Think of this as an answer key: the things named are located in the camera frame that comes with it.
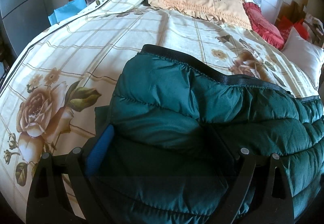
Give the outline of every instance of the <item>yellow pillow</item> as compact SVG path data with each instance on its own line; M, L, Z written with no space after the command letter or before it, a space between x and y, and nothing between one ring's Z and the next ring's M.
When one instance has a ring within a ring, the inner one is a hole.
M178 10L195 18L217 20L252 30L244 0L148 0L151 6Z

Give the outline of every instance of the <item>bed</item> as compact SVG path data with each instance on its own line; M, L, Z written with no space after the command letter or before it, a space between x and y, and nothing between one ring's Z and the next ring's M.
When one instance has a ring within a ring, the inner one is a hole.
M145 0L104 0L35 37L1 88L0 191L23 221L41 154L66 154L95 135L95 107L109 104L124 65L144 44L187 53L226 75L272 82L295 97L318 95L299 67L253 31Z

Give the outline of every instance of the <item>white pillow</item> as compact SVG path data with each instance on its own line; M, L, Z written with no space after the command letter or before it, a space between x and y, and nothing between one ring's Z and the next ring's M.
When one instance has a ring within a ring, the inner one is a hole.
M310 78L314 89L317 90L324 62L323 49L304 40L292 27L282 53Z
M307 41L314 44L314 41L316 39L314 32L310 29L310 27L305 22L303 22L303 27L305 30L307 30L309 34L309 38L307 39Z

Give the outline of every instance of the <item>plaid pattern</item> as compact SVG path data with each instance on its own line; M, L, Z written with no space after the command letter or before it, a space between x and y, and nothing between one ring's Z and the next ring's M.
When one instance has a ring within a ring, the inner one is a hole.
M144 44L155 44L194 56L208 66L231 75L233 59L250 45L254 54L271 64L284 89L296 97L317 95L309 78L260 36L232 25L212 23L184 16L177 11L145 7L143 0L107 0L92 12L76 15L38 35L22 52L7 77L0 97L0 152L8 150L9 134L15 133L20 104L28 96L27 85L35 75L45 77L60 70L53 85L95 88L101 96L83 111L75 112L71 132L61 134L53 155L66 154L95 135L94 108L108 105L117 79L126 62ZM0 156L0 190L9 205L25 221L28 192L32 180L31 162L24 186L17 184L21 155L12 155L10 164ZM75 213L82 216L72 189L66 185Z

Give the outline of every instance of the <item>metal rivet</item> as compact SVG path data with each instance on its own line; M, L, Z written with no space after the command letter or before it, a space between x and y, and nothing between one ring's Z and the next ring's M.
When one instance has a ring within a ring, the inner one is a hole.
M241 153L248 155L248 153L250 153L250 151L247 148L243 147L243 148L241 148Z
M72 150L72 152L73 152L74 154L78 154L78 153L80 153L80 152L81 152L81 147L76 147L76 148L74 148L74 149Z
M42 154L42 158L43 158L43 159L46 159L46 158L48 158L49 156L50 156L49 153L43 153L43 154Z
M278 154L276 154L276 153L273 153L273 154L272 154L272 157L273 157L274 159L276 159L276 160L278 160L278 159L279 159L279 155L278 155Z

